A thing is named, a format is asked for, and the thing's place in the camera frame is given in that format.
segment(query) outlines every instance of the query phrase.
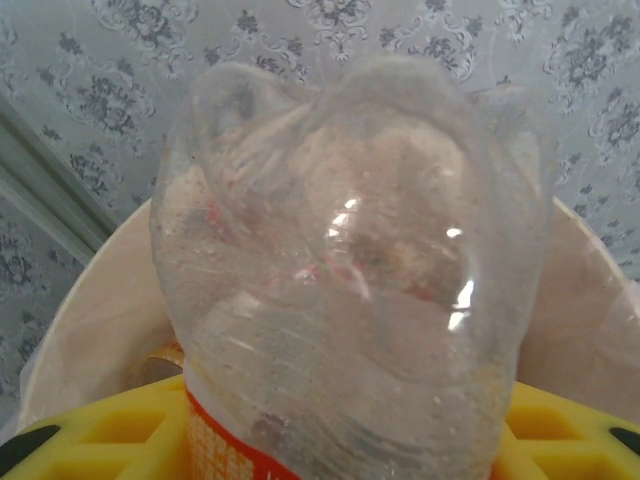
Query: floral wallpaper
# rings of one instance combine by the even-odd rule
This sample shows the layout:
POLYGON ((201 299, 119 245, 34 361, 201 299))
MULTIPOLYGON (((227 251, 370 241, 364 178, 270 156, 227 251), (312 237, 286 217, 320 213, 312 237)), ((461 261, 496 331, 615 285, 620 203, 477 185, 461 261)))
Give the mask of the floral wallpaper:
MULTIPOLYGON (((640 278, 640 0, 0 2, 0 93, 119 222, 150 196, 204 69, 322 85, 380 51, 438 59, 468 90, 537 88, 560 119, 558 196, 640 278)), ((3 322, 25 324, 19 309, 3 322)))
POLYGON ((15 407, 22 366, 81 271, 0 195, 0 426, 15 407))

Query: clear plastic bottle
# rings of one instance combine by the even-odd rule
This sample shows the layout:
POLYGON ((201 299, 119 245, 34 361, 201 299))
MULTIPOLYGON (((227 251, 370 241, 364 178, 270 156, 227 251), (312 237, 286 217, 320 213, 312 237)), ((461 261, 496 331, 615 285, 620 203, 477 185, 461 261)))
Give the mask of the clear plastic bottle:
POLYGON ((152 205, 190 398, 299 478, 486 479, 549 220, 538 105, 395 56, 323 91, 202 76, 152 205))

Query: white container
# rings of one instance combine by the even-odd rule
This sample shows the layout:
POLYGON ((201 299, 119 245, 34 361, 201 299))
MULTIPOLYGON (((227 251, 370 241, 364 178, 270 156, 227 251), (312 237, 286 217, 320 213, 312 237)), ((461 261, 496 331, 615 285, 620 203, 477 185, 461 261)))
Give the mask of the white container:
MULTIPOLYGON (((629 287, 598 237, 556 199, 518 380, 640 423, 640 349, 634 347, 640 305, 629 287), (627 343, 620 346, 603 325, 623 332, 627 343)), ((24 378, 17 430, 123 391, 131 364, 172 335, 151 260, 146 203, 102 247, 60 307, 24 378)))

